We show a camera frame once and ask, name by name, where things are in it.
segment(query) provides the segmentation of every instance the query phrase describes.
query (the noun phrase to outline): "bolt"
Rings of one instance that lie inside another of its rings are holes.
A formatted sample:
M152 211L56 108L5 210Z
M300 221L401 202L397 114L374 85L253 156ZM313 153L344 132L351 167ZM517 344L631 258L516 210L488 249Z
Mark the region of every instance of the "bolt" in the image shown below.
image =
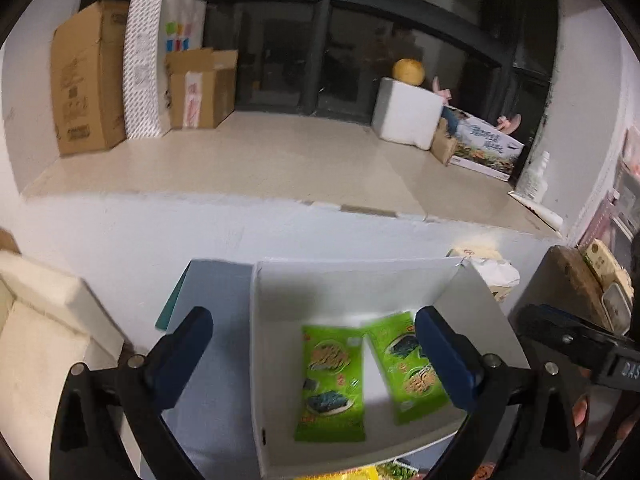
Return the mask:
M140 354L132 355L127 361L129 368L140 368L145 363L145 357Z
M482 360L489 368L497 368L502 364L502 359L496 354L485 354L482 356Z
M557 375L560 371L560 368L558 368L558 365L556 363L552 363L551 361L549 361L547 364L545 364L545 370L551 375Z
M84 363L76 363L71 367L71 375L80 375L84 372Z

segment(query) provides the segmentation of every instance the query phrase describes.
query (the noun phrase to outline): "orange ball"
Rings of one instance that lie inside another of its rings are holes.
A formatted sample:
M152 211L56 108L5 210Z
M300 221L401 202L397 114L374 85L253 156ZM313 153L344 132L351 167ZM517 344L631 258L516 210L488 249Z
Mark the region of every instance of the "orange ball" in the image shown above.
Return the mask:
M401 59L394 65L394 79L408 85L420 86L424 75L424 66L415 59Z

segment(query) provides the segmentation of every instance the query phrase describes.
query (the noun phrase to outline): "window sill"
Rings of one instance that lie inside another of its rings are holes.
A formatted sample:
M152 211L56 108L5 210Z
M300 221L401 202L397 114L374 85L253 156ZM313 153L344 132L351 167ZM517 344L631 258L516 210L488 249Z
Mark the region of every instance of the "window sill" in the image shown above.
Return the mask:
M555 233L507 195L509 184L445 168L428 152L379 140L338 121L235 112L217 130L128 140L110 152L60 158L25 191L29 198L78 193L198 193L322 202Z

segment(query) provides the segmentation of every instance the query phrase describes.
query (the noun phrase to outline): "plastic bottle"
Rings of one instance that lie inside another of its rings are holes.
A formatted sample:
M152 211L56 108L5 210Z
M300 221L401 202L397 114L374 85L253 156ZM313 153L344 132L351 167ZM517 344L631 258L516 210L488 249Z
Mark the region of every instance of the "plastic bottle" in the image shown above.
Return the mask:
M549 152L542 152L522 173L518 181L519 195L539 204L548 188L545 180L546 165L549 162Z

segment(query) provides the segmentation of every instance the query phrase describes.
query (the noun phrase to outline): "styrofoam box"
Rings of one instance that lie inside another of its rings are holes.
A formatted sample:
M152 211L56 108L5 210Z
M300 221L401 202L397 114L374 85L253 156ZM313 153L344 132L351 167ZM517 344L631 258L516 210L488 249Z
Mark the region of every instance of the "styrofoam box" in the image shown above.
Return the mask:
M452 405L396 426L370 346L364 345L366 441L296 442L304 378L302 326L361 326L434 304L456 332L512 366L527 360L478 272L461 258L380 262L267 260L254 269L251 382L254 437L264 478L294 478L391 460L451 436L465 413Z
M442 97L383 77L371 127L381 139L428 150L442 113Z

